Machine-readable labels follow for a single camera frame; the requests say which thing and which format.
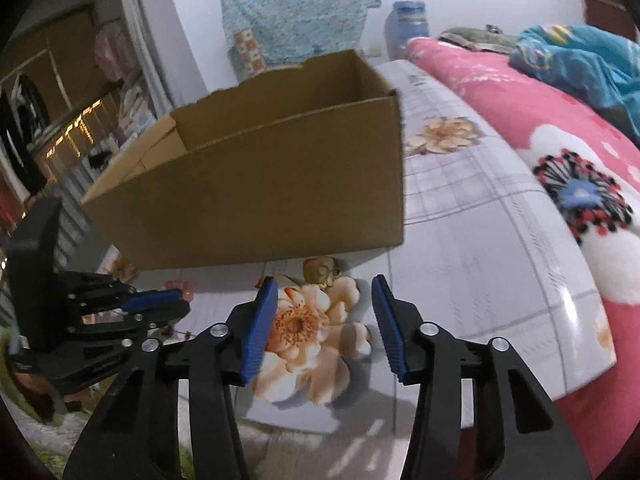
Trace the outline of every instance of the screw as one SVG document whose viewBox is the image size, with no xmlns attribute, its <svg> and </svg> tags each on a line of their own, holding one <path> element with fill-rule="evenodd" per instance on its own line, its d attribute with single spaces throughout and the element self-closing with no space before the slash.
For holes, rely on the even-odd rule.
<svg viewBox="0 0 640 480">
<path fill-rule="evenodd" d="M 420 332 L 422 332 L 424 335 L 434 336 L 439 331 L 440 329 L 438 328 L 438 326 L 434 325 L 433 323 L 422 323 L 420 325 Z"/>
<path fill-rule="evenodd" d="M 509 342 L 506 339 L 501 337 L 497 337 L 493 341 L 491 341 L 491 345 L 498 352 L 506 352 L 509 349 Z"/>
<path fill-rule="evenodd" d="M 224 337 L 229 333 L 229 328 L 224 323 L 218 323 L 217 325 L 211 327 L 209 333 L 213 337 Z"/>
<path fill-rule="evenodd" d="M 153 352 L 160 346 L 158 339 L 147 339 L 142 343 L 142 350 L 144 352 Z"/>
</svg>

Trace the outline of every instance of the open cardboard box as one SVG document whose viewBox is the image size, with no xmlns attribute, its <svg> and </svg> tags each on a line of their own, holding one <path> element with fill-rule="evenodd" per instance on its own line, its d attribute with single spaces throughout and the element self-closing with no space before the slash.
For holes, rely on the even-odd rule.
<svg viewBox="0 0 640 480">
<path fill-rule="evenodd" d="M 396 91 L 351 50 L 260 74 L 162 117 L 82 206 L 140 269 L 401 244 Z"/>
</svg>

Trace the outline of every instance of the blue towel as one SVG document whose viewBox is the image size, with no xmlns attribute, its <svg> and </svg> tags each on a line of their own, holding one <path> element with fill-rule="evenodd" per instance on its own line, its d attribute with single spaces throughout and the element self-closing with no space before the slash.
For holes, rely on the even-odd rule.
<svg viewBox="0 0 640 480">
<path fill-rule="evenodd" d="M 221 0 L 229 47 L 234 33 L 251 28 L 267 65 L 357 46 L 367 7 L 380 0 Z"/>
<path fill-rule="evenodd" d="M 510 65 L 584 101 L 640 146 L 640 46 L 589 25 L 525 30 Z"/>
</svg>

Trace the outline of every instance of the pink blanket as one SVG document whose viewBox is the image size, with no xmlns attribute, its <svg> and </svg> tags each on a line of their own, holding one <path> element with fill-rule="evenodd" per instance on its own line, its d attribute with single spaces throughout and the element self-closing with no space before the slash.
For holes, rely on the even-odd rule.
<svg viewBox="0 0 640 480">
<path fill-rule="evenodd" d="M 510 68 L 506 56 L 425 38 L 408 51 L 518 152 L 582 248 L 618 362 L 558 405 L 595 477 L 640 421 L 640 152 L 585 104 Z"/>
</svg>

